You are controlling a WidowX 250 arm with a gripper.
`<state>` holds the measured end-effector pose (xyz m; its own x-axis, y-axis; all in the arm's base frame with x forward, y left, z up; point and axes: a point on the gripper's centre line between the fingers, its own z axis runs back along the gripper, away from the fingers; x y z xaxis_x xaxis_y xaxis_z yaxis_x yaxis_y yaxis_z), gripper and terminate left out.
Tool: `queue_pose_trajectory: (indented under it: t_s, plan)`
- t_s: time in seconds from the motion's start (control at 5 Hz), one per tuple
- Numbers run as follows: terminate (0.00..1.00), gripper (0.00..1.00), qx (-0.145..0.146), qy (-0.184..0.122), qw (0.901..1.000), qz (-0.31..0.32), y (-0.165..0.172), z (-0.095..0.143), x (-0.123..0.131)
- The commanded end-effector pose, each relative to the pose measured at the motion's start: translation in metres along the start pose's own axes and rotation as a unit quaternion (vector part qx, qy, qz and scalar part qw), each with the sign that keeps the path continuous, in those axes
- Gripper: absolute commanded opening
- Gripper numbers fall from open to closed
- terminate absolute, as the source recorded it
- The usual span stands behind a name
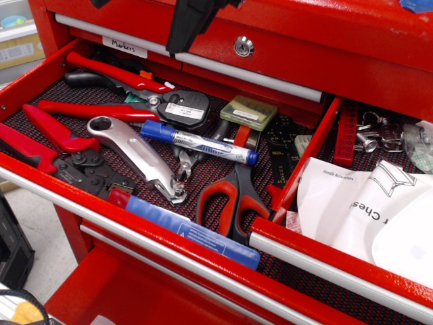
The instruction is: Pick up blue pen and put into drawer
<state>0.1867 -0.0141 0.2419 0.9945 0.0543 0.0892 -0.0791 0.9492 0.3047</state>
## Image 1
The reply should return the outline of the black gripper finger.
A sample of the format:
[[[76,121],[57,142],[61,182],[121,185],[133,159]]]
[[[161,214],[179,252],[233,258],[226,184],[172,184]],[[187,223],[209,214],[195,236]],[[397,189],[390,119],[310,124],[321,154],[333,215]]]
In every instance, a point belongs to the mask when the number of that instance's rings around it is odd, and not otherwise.
[[[196,37],[207,31],[220,9],[239,8],[241,0],[180,0],[175,4],[166,50],[170,57],[188,52]]]

